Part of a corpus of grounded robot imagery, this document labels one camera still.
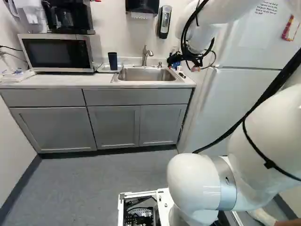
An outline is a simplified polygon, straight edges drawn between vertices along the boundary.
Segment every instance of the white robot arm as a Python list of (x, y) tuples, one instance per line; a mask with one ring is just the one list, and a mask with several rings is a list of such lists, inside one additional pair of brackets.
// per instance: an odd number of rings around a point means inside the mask
[[(301, 1), (284, 1), (292, 10), (292, 14), (301, 20)], [(186, 22), (201, 2), (202, 0), (194, 0), (185, 8), (176, 26), (175, 35), (177, 38), (181, 38)], [(262, 3), (262, 0), (209, 0), (198, 14), (197, 20), (194, 20), (190, 25), (186, 37), (189, 50), (196, 54), (202, 52), (219, 32), (222, 24), (241, 18), (260, 3)]]
[[(285, 0), (301, 18), (301, 0)], [(177, 36), (198, 0), (185, 9)], [(187, 33), (188, 48), (200, 53), (220, 24), (240, 18), (261, 0), (212, 0)], [(210, 225), (218, 210), (246, 211), (266, 205), (279, 192), (301, 185), (301, 84), (262, 103), (233, 133), (228, 157), (185, 153), (167, 168), (174, 206), (171, 226)]]

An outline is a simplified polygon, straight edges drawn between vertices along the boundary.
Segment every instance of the white refrigerator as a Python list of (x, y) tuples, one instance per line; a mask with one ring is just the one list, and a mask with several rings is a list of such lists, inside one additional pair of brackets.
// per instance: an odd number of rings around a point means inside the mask
[[(282, 38), (290, 17), (282, 0), (265, 1), (222, 29), (216, 37), (218, 57), (213, 67), (199, 73), (184, 70), (197, 88), (178, 143), (179, 152), (191, 153), (215, 141), (255, 104), (301, 47), (299, 23), (291, 29), (297, 30), (293, 41)], [(204, 153), (226, 155), (228, 140)]]

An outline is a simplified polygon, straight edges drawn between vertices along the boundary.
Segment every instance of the stainless steel sink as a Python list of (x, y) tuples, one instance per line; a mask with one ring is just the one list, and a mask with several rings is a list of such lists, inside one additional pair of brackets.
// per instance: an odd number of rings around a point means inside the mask
[(112, 82), (181, 82), (182, 80), (171, 70), (155, 67), (123, 68), (115, 74)]

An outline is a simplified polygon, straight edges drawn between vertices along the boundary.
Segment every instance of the dark tumbler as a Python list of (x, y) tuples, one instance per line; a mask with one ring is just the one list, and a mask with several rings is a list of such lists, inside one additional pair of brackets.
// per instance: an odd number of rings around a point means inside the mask
[(118, 70), (117, 53), (115, 52), (108, 53), (108, 57), (109, 57), (111, 71), (117, 71)]

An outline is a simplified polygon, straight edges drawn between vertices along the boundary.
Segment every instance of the gray carpet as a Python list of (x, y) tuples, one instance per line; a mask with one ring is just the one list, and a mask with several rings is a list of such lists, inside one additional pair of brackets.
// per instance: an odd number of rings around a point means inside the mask
[(118, 194), (167, 187), (176, 150), (43, 160), (4, 226), (117, 226)]

